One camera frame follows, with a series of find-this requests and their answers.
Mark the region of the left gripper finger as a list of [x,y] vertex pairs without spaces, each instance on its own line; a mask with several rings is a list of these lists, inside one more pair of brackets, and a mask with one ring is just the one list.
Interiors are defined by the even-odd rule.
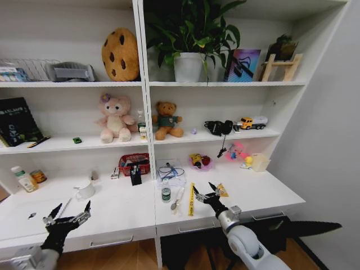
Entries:
[[47,226],[52,224],[55,221],[55,218],[56,218],[57,214],[59,213],[61,207],[62,207],[62,203],[60,203],[58,206],[56,206],[54,209],[52,209],[50,214],[47,217],[43,217],[43,223]]
[[85,206],[84,211],[78,214],[76,217],[74,217],[73,222],[79,225],[86,222],[91,217],[90,209],[91,209],[91,201],[89,200]]

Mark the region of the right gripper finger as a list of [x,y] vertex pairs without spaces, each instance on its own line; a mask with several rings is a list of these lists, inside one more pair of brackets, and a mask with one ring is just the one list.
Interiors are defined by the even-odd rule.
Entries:
[[199,193],[199,191],[196,189],[195,186],[192,187],[192,190],[193,190],[193,192],[194,192],[194,194],[195,194],[196,200],[198,200],[198,201],[205,201],[205,200],[208,199],[208,197],[207,197],[206,195]]
[[208,182],[208,184],[210,185],[211,189],[213,190],[212,193],[209,193],[208,196],[210,197],[220,197],[221,196],[221,189],[219,189],[217,186],[215,186],[214,184]]

